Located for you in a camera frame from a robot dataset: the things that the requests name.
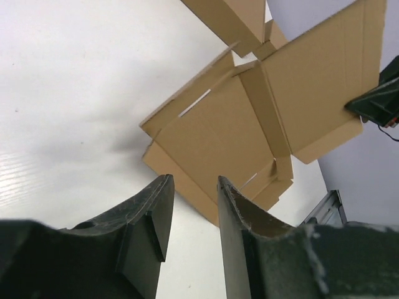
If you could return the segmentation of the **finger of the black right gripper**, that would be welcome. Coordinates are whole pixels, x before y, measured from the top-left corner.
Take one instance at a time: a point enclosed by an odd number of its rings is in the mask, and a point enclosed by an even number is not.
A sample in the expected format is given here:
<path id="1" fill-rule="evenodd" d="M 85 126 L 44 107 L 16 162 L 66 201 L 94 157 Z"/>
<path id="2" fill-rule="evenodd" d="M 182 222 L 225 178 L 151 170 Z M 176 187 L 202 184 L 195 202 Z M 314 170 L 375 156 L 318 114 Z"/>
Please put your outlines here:
<path id="1" fill-rule="evenodd" d="M 377 87 L 344 107 L 379 126 L 395 126 L 398 123 L 398 56 L 380 72 Z"/>

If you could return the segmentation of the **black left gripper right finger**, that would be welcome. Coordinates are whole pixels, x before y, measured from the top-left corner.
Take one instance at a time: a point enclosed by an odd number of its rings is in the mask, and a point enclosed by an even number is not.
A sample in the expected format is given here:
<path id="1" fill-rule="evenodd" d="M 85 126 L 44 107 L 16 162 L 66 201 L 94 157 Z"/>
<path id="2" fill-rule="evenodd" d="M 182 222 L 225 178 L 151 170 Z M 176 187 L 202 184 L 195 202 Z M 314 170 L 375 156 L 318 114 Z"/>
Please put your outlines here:
<path id="1" fill-rule="evenodd" d="M 397 298 L 398 227 L 293 227 L 218 178 L 228 298 Z"/>

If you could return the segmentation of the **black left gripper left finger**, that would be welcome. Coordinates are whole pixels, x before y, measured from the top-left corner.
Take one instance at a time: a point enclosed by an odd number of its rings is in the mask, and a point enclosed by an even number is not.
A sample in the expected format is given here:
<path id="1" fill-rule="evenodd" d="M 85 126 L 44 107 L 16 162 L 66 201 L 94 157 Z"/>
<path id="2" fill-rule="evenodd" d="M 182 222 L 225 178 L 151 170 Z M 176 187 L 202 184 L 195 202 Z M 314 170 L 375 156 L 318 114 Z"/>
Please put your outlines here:
<path id="1" fill-rule="evenodd" d="M 155 298 L 174 196 L 165 174 L 72 229 L 1 221 L 1 297 Z"/>

